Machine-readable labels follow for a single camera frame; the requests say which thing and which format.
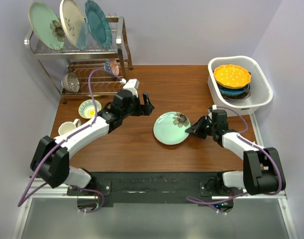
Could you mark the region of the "black rimmed cream plate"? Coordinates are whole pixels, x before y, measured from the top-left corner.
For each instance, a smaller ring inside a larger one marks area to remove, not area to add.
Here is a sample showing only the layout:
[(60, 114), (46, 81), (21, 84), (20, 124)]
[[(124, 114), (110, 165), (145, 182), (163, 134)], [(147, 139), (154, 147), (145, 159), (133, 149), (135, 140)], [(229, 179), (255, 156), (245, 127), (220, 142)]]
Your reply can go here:
[(241, 93), (239, 95), (226, 95), (226, 94), (221, 94), (221, 95), (225, 100), (235, 101), (235, 100), (243, 100), (243, 99), (250, 97), (251, 92), (244, 91), (243, 93)]

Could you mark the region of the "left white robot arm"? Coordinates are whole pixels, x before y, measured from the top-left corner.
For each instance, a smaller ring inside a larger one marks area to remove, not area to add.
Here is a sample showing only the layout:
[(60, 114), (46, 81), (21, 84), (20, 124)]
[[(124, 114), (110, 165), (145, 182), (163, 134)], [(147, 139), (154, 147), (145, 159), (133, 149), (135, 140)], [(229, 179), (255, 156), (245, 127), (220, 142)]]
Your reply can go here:
[(70, 159), (92, 141), (117, 129), (128, 116), (149, 116), (154, 106), (148, 93), (143, 93), (143, 101), (130, 90), (120, 90), (112, 102), (80, 127), (57, 138), (43, 137), (30, 165), (32, 178), (42, 178), (51, 188), (66, 184), (78, 187), (84, 195), (93, 194), (93, 177), (82, 168), (70, 166)]

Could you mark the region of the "orange dotted plate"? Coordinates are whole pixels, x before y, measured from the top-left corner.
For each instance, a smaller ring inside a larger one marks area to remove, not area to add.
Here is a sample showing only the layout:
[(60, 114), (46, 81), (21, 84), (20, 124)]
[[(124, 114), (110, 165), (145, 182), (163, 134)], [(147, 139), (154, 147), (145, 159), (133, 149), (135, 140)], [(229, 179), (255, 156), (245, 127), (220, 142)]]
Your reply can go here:
[(240, 89), (251, 83), (249, 71), (238, 65), (221, 65), (215, 68), (213, 75), (218, 85), (228, 89)]

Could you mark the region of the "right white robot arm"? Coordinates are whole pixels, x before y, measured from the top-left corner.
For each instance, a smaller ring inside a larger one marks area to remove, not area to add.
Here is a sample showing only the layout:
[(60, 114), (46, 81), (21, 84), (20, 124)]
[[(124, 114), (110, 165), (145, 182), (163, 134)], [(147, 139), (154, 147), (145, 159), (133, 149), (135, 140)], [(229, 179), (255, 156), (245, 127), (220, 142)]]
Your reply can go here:
[(185, 130), (198, 138), (207, 136), (221, 147), (230, 150), (243, 160), (242, 171), (226, 171), (215, 182), (214, 189), (221, 196), (232, 187), (244, 188), (250, 195), (276, 195), (285, 190), (286, 180), (279, 153), (274, 147), (264, 148), (246, 139), (241, 132), (229, 128), (226, 107), (211, 106), (207, 116), (202, 116)]

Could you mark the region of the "white plate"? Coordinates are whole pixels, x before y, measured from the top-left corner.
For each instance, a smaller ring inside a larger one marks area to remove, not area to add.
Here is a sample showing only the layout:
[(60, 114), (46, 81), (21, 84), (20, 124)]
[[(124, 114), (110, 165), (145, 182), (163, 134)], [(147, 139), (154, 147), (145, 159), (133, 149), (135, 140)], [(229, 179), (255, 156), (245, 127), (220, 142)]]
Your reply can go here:
[(165, 145), (182, 143), (189, 135), (185, 132), (191, 123), (181, 112), (167, 112), (157, 118), (153, 126), (154, 137)]

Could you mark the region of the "bright blue dotted plate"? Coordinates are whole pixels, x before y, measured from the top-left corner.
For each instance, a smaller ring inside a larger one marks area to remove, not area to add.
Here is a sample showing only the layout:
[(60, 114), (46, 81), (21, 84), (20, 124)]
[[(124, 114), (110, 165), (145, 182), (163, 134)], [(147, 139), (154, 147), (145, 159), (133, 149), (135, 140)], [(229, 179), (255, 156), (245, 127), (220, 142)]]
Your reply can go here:
[(219, 88), (220, 93), (222, 93), (224, 95), (237, 96), (237, 95), (244, 93), (246, 90), (249, 90), (250, 85), (247, 84), (246, 86), (239, 88), (239, 89), (235, 89), (235, 88), (229, 89), (229, 88), (218, 85), (218, 88)]

